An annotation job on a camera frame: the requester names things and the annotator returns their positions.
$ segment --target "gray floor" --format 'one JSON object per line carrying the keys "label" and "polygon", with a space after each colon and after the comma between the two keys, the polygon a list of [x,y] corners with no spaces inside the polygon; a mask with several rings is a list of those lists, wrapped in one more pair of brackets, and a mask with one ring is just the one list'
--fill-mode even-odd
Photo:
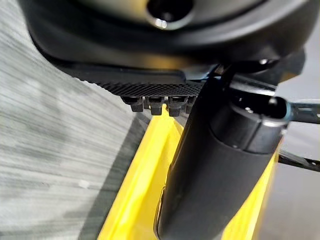
{"label": "gray floor", "polygon": [[0,3],[0,238],[94,239],[149,117],[51,66]]}
{"label": "gray floor", "polygon": [[258,240],[320,240],[320,172],[278,164]]}

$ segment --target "round hole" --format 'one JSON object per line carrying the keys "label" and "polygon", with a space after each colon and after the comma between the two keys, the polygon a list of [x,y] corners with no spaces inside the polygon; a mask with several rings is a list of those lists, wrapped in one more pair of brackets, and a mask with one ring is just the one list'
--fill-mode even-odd
{"label": "round hole", "polygon": [[176,30],[191,20],[193,0],[149,0],[147,20],[162,30]]}
{"label": "round hole", "polygon": [[239,95],[232,95],[231,101],[248,113],[264,115],[273,119],[283,119],[290,111],[287,101],[277,96],[239,93]]}

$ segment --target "yellow frame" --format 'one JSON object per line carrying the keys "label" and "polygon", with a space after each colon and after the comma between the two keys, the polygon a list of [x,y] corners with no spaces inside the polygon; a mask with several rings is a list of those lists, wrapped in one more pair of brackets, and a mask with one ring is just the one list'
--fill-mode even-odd
{"label": "yellow frame", "polygon": [[[183,127],[163,109],[140,143],[99,240],[156,240],[154,220],[170,163]],[[225,228],[222,240],[251,240],[278,155],[270,160],[254,190]]]}

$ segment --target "black plastic casing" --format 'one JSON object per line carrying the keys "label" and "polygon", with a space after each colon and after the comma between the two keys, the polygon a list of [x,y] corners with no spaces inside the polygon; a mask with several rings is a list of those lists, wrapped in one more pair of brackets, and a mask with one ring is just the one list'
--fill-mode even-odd
{"label": "black plastic casing", "polygon": [[302,48],[320,4],[319,0],[262,1],[232,18],[161,31],[102,15],[74,0],[18,2],[40,51],[51,60],[71,63],[54,62],[57,67],[70,75],[74,70],[73,76],[80,79],[112,71],[111,82],[121,82],[126,68],[153,70],[157,75],[197,65],[282,59]]}
{"label": "black plastic casing", "polygon": [[253,190],[291,120],[290,105],[282,98],[229,94],[222,88],[209,80],[191,110],[156,222],[161,240],[212,240],[220,234]]}

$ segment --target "gray carpet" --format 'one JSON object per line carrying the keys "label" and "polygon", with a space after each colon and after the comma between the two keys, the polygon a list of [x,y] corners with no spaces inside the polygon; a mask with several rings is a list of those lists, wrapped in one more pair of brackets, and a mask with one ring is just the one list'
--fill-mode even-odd
{"label": "gray carpet", "polygon": [[150,116],[50,65],[0,3],[0,239],[95,239]]}

